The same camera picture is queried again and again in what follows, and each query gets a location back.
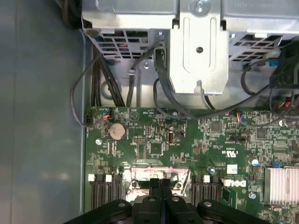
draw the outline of metal bracket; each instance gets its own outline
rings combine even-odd
[[[228,80],[228,32],[221,0],[180,1],[179,28],[170,30],[169,77],[176,93],[222,94]]]

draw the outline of gray cable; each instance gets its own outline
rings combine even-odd
[[[154,82],[154,86],[153,86],[153,95],[154,95],[154,104],[155,107],[157,109],[157,111],[159,111],[161,114],[163,114],[164,116],[168,117],[168,118],[172,118],[172,119],[186,119],[186,116],[181,116],[181,115],[172,115],[169,114],[167,112],[165,112],[159,105],[158,105],[158,95],[157,95],[157,83],[159,82],[159,78],[157,78]]]
[[[78,85],[78,83],[81,81],[81,79],[89,72],[89,70],[92,68],[93,64],[100,58],[101,54],[98,54],[91,62],[90,64],[86,67],[86,69],[82,72],[82,74],[79,76],[79,78],[76,80],[74,85],[71,88],[71,112],[75,118],[75,120],[82,126],[86,128],[93,128],[96,127],[98,124],[102,122],[102,120],[96,121],[94,124],[91,125],[86,125],[84,124],[78,117],[76,110],[75,110],[75,103],[74,103],[74,93],[75,89]]]

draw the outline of mounting hole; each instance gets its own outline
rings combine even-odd
[[[203,51],[204,51],[204,49],[202,47],[196,48],[196,52],[199,54],[202,53]]]

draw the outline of gray metal surface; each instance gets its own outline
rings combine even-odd
[[[133,64],[133,59],[121,59],[115,66],[111,66],[111,71],[116,77],[120,86],[121,93],[124,99],[128,93],[128,69]],[[149,68],[145,69],[144,63],[149,64]],[[132,100],[132,106],[138,107],[154,107],[153,103],[153,83],[157,79],[153,60],[146,60],[141,63],[136,75],[135,89]],[[269,76],[274,70],[273,67],[263,66],[255,67],[252,71],[248,72],[246,82],[252,91],[258,91],[269,83]],[[213,105],[217,108],[224,108],[240,102],[249,97],[241,88],[240,77],[242,73],[242,64],[240,62],[231,62],[229,67],[229,76],[223,94],[220,96],[211,96],[210,99]],[[158,85],[158,102],[161,107],[171,107],[169,101],[163,94],[163,91]],[[101,76],[101,102],[104,106],[113,106],[113,101],[106,85],[105,79]],[[203,96],[201,95],[187,95],[175,94],[175,98],[179,103],[187,108],[207,108],[204,103]],[[248,107],[262,105],[268,102],[268,98],[260,98],[248,104]]]
[[[83,130],[69,106],[82,37],[55,1],[0,5],[0,222],[61,224],[83,211]]]

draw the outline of white label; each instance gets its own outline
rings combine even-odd
[[[226,173],[227,174],[238,174],[238,164],[228,164]]]

